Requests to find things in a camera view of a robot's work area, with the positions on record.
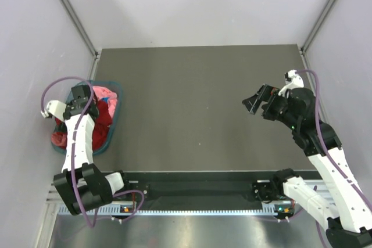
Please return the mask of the red t shirt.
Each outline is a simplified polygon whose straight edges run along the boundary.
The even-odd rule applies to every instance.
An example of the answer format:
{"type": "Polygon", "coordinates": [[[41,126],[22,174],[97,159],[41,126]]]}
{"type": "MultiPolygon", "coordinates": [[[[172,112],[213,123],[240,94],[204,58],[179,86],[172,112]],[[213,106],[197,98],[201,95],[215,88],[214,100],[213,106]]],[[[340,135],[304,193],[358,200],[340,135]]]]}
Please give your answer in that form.
{"type": "MultiPolygon", "coordinates": [[[[95,127],[92,133],[92,149],[94,152],[99,150],[106,142],[112,124],[112,117],[109,114],[108,104],[104,100],[99,100],[97,108],[99,110],[99,115],[95,121],[95,127]]],[[[65,150],[67,146],[66,125],[57,118],[55,121],[56,130],[52,133],[51,142],[54,146],[65,150]]]]}

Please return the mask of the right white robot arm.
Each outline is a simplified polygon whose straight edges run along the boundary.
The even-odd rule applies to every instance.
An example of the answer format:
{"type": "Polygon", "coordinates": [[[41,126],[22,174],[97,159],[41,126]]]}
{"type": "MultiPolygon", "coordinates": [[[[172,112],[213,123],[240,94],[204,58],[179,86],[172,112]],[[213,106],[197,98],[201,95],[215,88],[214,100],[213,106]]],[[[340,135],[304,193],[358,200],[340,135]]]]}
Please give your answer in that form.
{"type": "Polygon", "coordinates": [[[319,119],[318,96],[304,87],[281,92],[264,84],[242,104],[250,114],[262,108],[265,120],[279,121],[291,130],[294,142],[315,166],[333,202],[290,168],[274,173],[271,196],[297,202],[325,230],[332,247],[371,246],[371,205],[348,167],[336,132],[319,119]]]}

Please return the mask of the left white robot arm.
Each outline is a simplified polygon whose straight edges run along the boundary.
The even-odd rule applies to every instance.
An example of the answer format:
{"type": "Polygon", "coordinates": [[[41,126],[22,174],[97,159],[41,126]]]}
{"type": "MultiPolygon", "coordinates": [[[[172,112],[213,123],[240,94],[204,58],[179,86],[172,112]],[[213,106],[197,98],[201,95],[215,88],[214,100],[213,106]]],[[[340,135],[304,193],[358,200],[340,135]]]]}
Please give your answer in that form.
{"type": "Polygon", "coordinates": [[[71,89],[73,99],[65,104],[62,119],[67,128],[66,158],[53,184],[72,215],[95,210],[131,195],[132,186],[119,172],[105,175],[93,162],[92,136],[99,111],[91,87],[81,84],[71,89]]]}

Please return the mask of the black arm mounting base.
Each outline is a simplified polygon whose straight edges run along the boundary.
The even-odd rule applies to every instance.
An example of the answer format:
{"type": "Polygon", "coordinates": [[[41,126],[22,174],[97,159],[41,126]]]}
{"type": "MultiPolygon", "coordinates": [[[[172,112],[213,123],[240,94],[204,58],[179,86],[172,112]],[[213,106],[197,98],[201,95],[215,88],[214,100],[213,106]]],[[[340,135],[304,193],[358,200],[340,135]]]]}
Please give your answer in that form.
{"type": "Polygon", "coordinates": [[[145,210],[258,209],[288,197],[270,185],[274,171],[124,172],[125,189],[144,193],[145,210]]]}

